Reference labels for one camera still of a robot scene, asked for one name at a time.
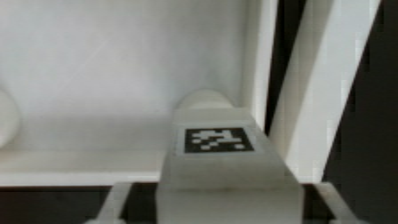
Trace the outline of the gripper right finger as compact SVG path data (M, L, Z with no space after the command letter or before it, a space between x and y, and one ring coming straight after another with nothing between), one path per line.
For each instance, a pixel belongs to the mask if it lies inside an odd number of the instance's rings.
M364 224L330 182L305 183L302 224Z

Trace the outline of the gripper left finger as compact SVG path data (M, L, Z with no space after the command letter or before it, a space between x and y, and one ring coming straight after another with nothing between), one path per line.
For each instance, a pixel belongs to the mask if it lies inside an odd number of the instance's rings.
M156 187L154 182L115 183L87 224L156 224Z

